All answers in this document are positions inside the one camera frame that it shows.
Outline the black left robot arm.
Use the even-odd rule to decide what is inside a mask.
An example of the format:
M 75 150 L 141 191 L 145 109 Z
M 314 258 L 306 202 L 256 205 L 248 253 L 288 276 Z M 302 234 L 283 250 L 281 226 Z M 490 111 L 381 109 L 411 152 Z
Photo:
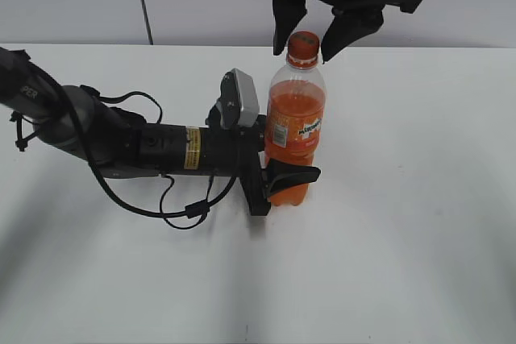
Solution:
M 264 150 L 265 117 L 252 78 L 234 68 L 202 127 L 147 122 L 120 108 L 120 97 L 103 97 L 87 85 L 61 85 L 23 50 L 1 51 L 1 103 L 32 136 L 85 160 L 98 183 L 143 177 L 225 176 L 240 183 L 249 212 L 263 217 L 272 195 L 315 182 L 312 166 L 270 160 Z

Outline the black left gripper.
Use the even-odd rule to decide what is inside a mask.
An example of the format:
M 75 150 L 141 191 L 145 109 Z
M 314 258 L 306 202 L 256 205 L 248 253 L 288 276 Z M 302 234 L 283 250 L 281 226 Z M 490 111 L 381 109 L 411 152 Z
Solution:
M 257 116 L 251 127 L 224 129 L 218 114 L 207 118 L 206 125 L 201 129 L 198 171 L 237 178 L 251 216 L 267 215 L 267 198 L 286 189 L 314 183 L 321 174 L 317 167 L 287 164 L 275 159 L 270 159 L 262 169 L 260 153 L 264 150 L 263 114 Z

